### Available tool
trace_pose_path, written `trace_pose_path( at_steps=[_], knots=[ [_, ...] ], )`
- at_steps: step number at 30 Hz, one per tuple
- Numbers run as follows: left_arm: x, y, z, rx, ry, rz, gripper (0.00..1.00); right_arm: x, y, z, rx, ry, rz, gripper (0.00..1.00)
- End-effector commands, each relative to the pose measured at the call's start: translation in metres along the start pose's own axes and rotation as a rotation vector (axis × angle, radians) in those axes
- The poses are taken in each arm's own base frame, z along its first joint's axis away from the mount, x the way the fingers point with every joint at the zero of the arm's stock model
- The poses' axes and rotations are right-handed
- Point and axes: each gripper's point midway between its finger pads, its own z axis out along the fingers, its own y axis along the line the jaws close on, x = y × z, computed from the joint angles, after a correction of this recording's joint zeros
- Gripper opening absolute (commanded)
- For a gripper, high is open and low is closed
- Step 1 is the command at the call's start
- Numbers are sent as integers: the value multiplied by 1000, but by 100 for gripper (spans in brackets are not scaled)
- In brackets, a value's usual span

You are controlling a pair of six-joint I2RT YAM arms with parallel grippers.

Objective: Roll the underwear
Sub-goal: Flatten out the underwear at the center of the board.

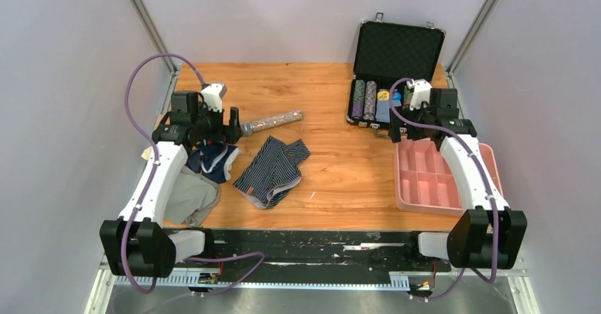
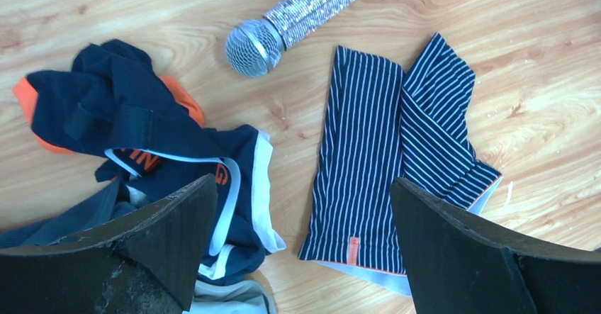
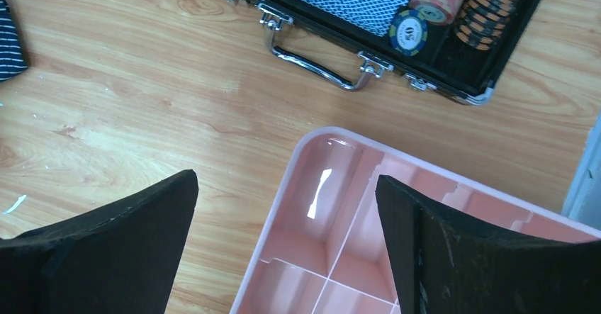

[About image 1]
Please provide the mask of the navy striped underwear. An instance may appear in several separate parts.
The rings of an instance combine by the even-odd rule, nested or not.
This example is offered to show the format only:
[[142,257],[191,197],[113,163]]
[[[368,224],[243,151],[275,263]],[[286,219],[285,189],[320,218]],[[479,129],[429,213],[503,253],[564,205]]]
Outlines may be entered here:
[[233,186],[257,208],[273,208],[300,183],[298,165],[309,156],[301,139],[285,143],[270,136]]

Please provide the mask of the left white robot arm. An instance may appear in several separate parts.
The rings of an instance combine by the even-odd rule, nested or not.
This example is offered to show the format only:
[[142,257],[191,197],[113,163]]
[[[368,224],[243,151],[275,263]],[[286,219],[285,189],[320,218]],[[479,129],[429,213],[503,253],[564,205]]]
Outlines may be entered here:
[[223,122],[225,87],[210,84],[200,91],[176,91],[171,109],[150,136],[150,156],[133,195],[117,219],[99,230],[108,266],[116,276],[168,277],[175,264],[192,258],[210,266],[217,247],[205,230],[167,234],[162,225],[169,197],[191,149],[200,141],[234,144],[242,136],[236,107]]

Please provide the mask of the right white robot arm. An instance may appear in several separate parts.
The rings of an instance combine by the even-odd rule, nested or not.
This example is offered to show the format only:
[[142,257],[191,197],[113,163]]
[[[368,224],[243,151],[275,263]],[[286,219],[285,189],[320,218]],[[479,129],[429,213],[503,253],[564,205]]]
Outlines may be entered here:
[[414,232],[406,263],[417,270],[433,258],[472,270],[513,268],[527,218],[504,199],[494,155],[471,121],[459,118],[456,91],[425,81],[411,81],[405,90],[407,104],[388,102],[397,207],[458,218],[448,232]]

